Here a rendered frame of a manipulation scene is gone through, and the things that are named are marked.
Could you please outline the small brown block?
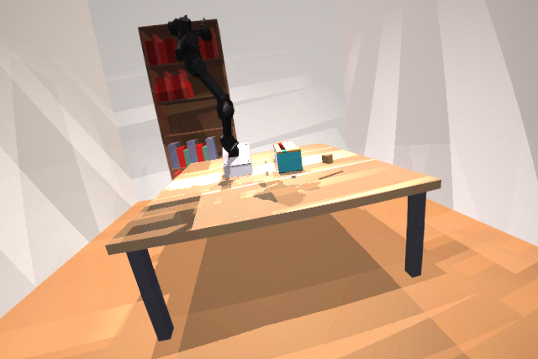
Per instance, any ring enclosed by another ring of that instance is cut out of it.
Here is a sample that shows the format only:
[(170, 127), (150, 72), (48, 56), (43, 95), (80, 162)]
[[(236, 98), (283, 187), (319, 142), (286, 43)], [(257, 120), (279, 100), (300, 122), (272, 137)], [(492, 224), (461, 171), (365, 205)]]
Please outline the small brown block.
[(322, 155), (322, 163), (331, 163), (334, 161), (333, 154)]

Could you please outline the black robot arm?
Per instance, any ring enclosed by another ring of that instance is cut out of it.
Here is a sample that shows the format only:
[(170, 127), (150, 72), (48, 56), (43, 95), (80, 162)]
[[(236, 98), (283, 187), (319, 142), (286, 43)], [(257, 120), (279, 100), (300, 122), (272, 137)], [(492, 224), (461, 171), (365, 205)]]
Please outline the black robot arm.
[[(229, 157), (239, 156), (239, 142), (231, 134), (231, 118), (234, 115), (233, 102), (221, 86), (208, 74), (203, 58), (200, 53), (198, 36), (192, 31), (189, 18), (175, 18), (172, 28), (179, 30), (179, 37), (184, 37), (178, 41), (175, 50), (175, 58), (179, 62), (184, 61), (184, 66), (194, 77), (200, 79), (207, 89), (217, 98), (216, 111), (219, 119), (222, 120), (223, 134), (219, 137), (224, 150)], [(224, 101), (227, 103), (224, 105)]]

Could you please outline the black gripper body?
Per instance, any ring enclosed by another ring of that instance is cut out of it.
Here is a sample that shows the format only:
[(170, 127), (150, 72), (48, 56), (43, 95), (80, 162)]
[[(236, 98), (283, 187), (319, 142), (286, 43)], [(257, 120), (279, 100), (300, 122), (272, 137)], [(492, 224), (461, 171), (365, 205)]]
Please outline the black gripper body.
[[(178, 36), (179, 35), (179, 30), (176, 30), (174, 28), (172, 28), (172, 22), (168, 22), (167, 24), (167, 28), (170, 30), (169, 32), (171, 33), (171, 35), (173, 36)], [(193, 30), (194, 31), (194, 34), (196, 34), (197, 36), (201, 36), (202, 40), (203, 41), (211, 41), (213, 39), (213, 36), (211, 34), (211, 31), (210, 31), (210, 28), (208, 27), (201, 27), (200, 30)], [(181, 40), (182, 38), (184, 37), (184, 35), (182, 37), (179, 37), (179, 40)], [(178, 40), (178, 41), (179, 41)]]

